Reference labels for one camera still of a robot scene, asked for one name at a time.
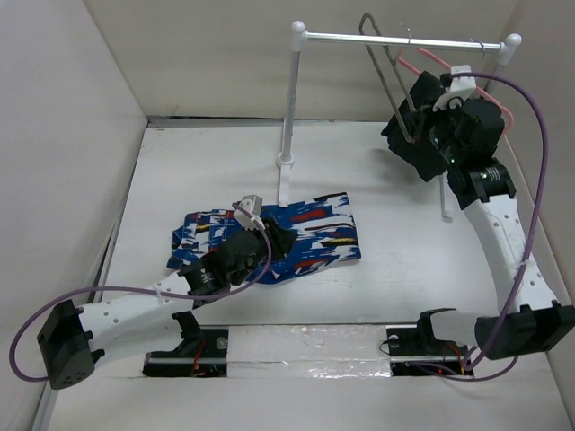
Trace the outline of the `blue patterned trousers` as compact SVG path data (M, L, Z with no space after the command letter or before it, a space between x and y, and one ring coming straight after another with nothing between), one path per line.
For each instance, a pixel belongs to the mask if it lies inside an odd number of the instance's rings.
M276 285L361 258L357 227L345 192L295 202L287 207L264 205L260 218L264 222L271 220L296 236L289 251L273 258L260 279L262 285ZM233 209L188 213L183 225L172 231L172 251L166 267L178 270L189 265L242 230Z

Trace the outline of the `grey clothes hanger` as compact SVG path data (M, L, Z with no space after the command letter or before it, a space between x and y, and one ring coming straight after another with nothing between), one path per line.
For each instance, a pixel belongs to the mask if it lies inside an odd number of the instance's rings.
M365 33L365 31L364 31L364 27L365 27L365 24L366 24L367 21L370 21L371 27L372 27L372 29L374 30L374 32L376 33L376 36L382 37L383 34L382 34L382 32L380 31L379 27L377 26L376 20L375 20L374 16L373 16L371 13L363 13L363 15L361 16L360 21L359 21L359 25L358 25L359 34L362 35L362 36L365 36L365 35L366 35L366 33ZM410 113L414 113L414 112L416 111L416 108L415 108L415 105L414 105L414 101L413 101L413 99L412 99L412 97L411 97L411 94L410 94L410 92L408 91L408 89L407 89L407 87L406 87L406 85L405 85L405 83L404 83L404 81L403 81L403 79L402 79L402 77L401 77L401 75L400 75L400 73L399 73L399 70L398 70L397 65L396 65L397 61L392 58L391 50L389 49L388 46L382 45L381 48L382 48L382 50L384 51L385 56L387 57L387 60L388 60L390 66L392 67L392 69L393 69L393 71L394 71L394 75L395 75L395 77L396 77L396 80L398 81L398 83L399 83L399 85L400 85L400 87L401 87L401 89L402 89L402 92L403 92L403 95L404 95L404 99L405 99L405 101L406 101L407 104L408 104L408 110L409 110L409 112L410 112ZM403 115L402 115L402 113L401 113L400 110L399 110L398 104L397 104L397 103L395 102L395 100L394 100L394 97L393 97L393 94L392 94L392 92L391 92L391 89L390 89L390 87L389 87L389 85L388 85L387 80L385 79L385 75L384 75L384 73L383 73L382 67L380 66L379 62L378 62L377 59L376 59L376 55L375 55L375 52L374 52L372 46L369 45L369 44L367 44L367 45L366 45L366 49L367 49L367 53L368 53L368 55L369 55L369 57L370 57L370 59L371 59L371 61L372 61L372 64L373 64L373 66L374 66L374 68L375 68L375 70L376 70L378 79L379 79L381 85L383 85L383 88L384 88L384 91L385 91L385 95L387 96L387 99L389 100L389 102L390 102L390 104L391 104L391 106L392 106L392 109L393 109L393 111L394 111L394 116L395 116L395 119L396 119L396 121L397 121L397 125L399 126L399 128L400 128L400 130L401 130L401 132L402 132L402 135L403 135L404 140L405 140L408 144L414 144L414 143L415 143L415 138L414 138L412 132L407 128L407 125L406 125L406 123L405 123L405 121L404 121L404 119L403 119Z

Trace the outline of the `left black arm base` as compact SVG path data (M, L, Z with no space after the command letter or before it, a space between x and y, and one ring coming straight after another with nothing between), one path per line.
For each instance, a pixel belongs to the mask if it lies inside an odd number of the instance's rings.
M192 312L179 312L172 319L180 326L181 342L171 350L146 354L142 374L154 378L227 377L229 328L201 328Z

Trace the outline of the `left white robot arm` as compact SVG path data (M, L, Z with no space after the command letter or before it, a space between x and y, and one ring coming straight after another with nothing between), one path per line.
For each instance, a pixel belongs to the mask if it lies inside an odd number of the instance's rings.
M265 218L153 286L100 303L57 303L37 337L50 387L67 389L102 365L140 353L194 354L201 329L192 310L264 275L295 242L295 231Z

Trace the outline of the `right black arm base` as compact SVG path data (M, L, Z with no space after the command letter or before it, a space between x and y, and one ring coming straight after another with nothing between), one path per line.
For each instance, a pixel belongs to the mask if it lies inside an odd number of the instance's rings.
M378 348L389 357L393 377L432 374L473 377L473 371L466 372L462 365L468 347L439 340L433 334L431 316L446 311L447 308L425 311L415 323L385 327L386 339Z

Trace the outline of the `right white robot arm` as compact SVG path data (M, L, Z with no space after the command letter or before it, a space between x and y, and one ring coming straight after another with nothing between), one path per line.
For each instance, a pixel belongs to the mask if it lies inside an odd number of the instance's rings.
M535 231L522 228L509 172L503 166L473 170L457 200L482 246L499 313L429 312L429 323L415 331L418 348L434 354L452 341L477 347L490 360L551 350L573 329L574 308L559 303L540 273L532 253Z

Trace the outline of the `pink clothes hanger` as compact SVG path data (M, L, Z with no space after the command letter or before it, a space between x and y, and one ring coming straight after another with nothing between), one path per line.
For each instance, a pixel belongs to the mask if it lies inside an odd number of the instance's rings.
M418 51L421 55L423 55L424 57L427 57L432 62L438 64L439 66L446 69L447 71L451 70L452 66L448 62L446 62L441 57L436 56L435 54L433 54L429 50L424 49L424 48L419 48ZM418 68L416 68L412 63L408 62L407 60L405 60L403 58L403 51L401 49L399 49L397 51L396 56L395 56L395 60L399 65L403 66L408 71L412 72L414 75L419 76L421 74L421 71ZM502 112L504 120L505 120L505 128L503 131L503 135L505 136L515 125L515 119L514 119L513 114L511 113L511 111L507 107L502 105L493 96L488 94L485 90L480 88L479 86L476 87L475 93L478 96L484 98L485 100L493 102L494 104L496 104L501 109L501 112Z

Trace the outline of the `black folded jeans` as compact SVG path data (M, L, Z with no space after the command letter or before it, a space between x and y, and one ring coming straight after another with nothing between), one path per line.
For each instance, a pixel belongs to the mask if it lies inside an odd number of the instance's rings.
M449 170L455 161L451 144L451 112L434 110L444 93L439 78L424 71L410 89L415 110L407 101L399 107L381 132L388 148L414 167L426 182Z

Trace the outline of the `white metal clothes rack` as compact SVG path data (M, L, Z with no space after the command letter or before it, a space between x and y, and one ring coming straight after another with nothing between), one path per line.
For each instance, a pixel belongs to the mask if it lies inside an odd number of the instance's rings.
M497 56L494 73L499 75L503 69L510 63L518 47L522 43L522 37L517 33L511 33L502 42L486 43L480 40L457 41L457 40L434 40L434 39L417 39L413 38L410 33L405 37L385 36L379 30L375 18L371 13L364 13L358 25L357 34L339 34L309 31L303 22L295 21L291 24L291 58L287 88L287 108L283 121L281 150L276 160L279 167L279 185L278 185L278 205L287 207L290 203L289 190L291 181L291 172L295 163L295 157L292 154L293 130L295 125L296 112L296 91L299 74L300 56L302 45L306 41L317 42L334 42L360 44L366 47L373 66L377 72L380 83L384 87L385 95L389 100L395 116L400 115L399 106L395 102L393 94L383 75L383 70L378 64L373 48L380 47L383 49L395 77L402 89L404 99L408 103L411 111L415 110L414 102L409 91L397 69L399 64L411 68L400 54L393 56L392 48L404 49L413 48L425 56L433 59L437 64L449 70L451 66L431 53L433 49L454 50L462 52L480 52L482 54L495 54Z

